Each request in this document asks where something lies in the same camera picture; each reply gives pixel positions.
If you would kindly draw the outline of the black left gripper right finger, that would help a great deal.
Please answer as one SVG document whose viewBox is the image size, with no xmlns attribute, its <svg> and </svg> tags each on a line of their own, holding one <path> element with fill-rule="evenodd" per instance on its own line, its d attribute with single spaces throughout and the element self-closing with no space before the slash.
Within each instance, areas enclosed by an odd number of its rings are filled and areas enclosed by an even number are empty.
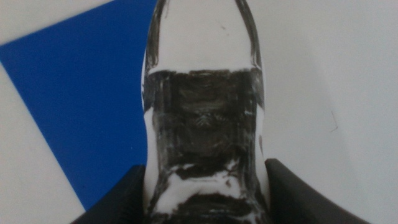
<svg viewBox="0 0 398 224">
<path fill-rule="evenodd" d="M 297 177 L 277 159 L 265 161 L 274 223 L 367 224 Z"/>
</svg>

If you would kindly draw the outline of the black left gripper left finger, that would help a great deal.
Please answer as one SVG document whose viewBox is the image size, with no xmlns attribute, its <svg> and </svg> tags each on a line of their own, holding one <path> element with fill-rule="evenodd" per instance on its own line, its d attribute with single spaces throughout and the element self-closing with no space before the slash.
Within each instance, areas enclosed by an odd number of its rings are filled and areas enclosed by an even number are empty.
<svg viewBox="0 0 398 224">
<path fill-rule="evenodd" d="M 146 167 L 132 166 L 122 179 L 72 224 L 141 224 Z"/>
</svg>

